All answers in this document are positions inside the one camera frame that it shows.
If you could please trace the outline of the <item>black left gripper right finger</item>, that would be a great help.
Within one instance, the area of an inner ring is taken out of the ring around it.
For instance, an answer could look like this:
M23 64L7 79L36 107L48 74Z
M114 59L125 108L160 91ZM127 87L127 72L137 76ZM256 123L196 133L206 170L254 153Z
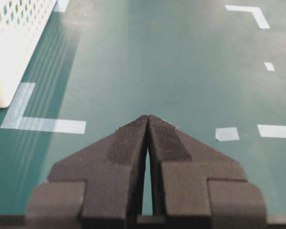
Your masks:
M266 204L242 165L148 117L153 213L167 226L265 226Z

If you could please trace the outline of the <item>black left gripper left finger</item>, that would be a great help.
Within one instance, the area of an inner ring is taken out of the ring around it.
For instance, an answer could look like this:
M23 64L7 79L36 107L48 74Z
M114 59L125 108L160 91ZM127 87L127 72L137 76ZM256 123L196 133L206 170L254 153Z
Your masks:
M146 130L142 115L60 160L36 187L28 229L126 229L142 211Z

